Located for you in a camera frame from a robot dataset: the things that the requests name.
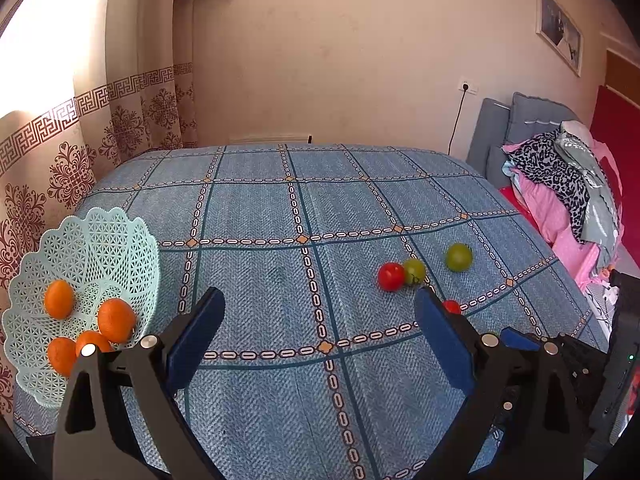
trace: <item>blue gripper pad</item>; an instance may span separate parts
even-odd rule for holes
[[[210,288],[198,301],[188,325],[166,360],[166,390],[173,395],[186,388],[225,317],[225,296]]]
[[[532,341],[522,332],[518,332],[510,326],[502,329],[502,332],[500,332],[500,341],[502,341],[503,345],[509,348],[517,348],[518,350],[532,350],[537,352],[540,348],[540,343]]]
[[[415,320],[436,355],[449,384],[469,395],[476,384],[471,354],[450,325],[446,309],[428,288],[420,288],[414,300]]]

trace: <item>fruit basket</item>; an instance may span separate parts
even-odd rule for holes
[[[36,253],[27,253],[9,284],[11,308],[2,315],[4,352],[17,369],[16,381],[45,408],[59,408],[66,379],[49,364],[52,339],[76,340],[84,330],[98,330],[96,315],[109,298],[122,298],[136,314],[131,338],[116,348],[135,345],[145,335],[156,310],[160,269],[158,244],[142,218],[129,220],[120,208],[95,207],[84,219],[65,218],[42,235]],[[48,316],[44,293],[54,280],[74,290],[72,313]]]

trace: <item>framed picture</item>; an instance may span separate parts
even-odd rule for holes
[[[557,0],[538,0],[536,32],[580,77],[582,33]]]

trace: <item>gray fabric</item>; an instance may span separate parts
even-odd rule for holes
[[[589,193],[580,238],[600,246],[597,268],[601,269],[613,260],[619,229],[609,183],[595,156],[580,139],[561,128],[554,144],[558,155],[578,170]]]
[[[492,146],[489,149],[489,158],[486,162],[486,179],[498,189],[511,185],[511,179],[502,172],[502,166],[507,161],[507,156],[500,146]]]
[[[517,144],[537,134],[555,130],[562,121],[579,120],[566,106],[519,92],[513,94],[513,103],[506,134],[507,144]]]
[[[494,99],[485,98],[482,101],[474,137],[466,156],[466,163],[487,178],[489,175],[487,171],[489,151],[492,146],[504,144],[504,136],[509,125],[509,112],[507,105]]]

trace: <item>pink blanket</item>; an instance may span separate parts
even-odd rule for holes
[[[520,144],[507,144],[502,149],[509,153],[519,146]],[[607,159],[608,166],[613,172],[613,174],[607,174],[609,184],[611,186],[617,184],[618,189],[614,190],[614,195],[622,196],[622,184],[620,183],[616,161],[607,145],[594,140],[591,151],[593,151],[593,154],[601,164],[604,158]],[[590,283],[601,283],[603,279],[607,279],[609,277],[608,269],[597,269],[598,275],[591,275],[591,271],[598,260],[600,248],[593,242],[579,244],[576,241],[571,231],[569,212],[553,190],[543,184],[533,183],[517,168],[511,168],[511,171],[518,175],[520,195],[538,224],[540,234],[551,245],[554,253],[567,268],[580,290],[584,290]],[[618,206],[618,218],[621,219],[622,201],[621,203],[616,202],[616,205]],[[618,243],[622,239],[623,232],[624,226],[620,222]]]

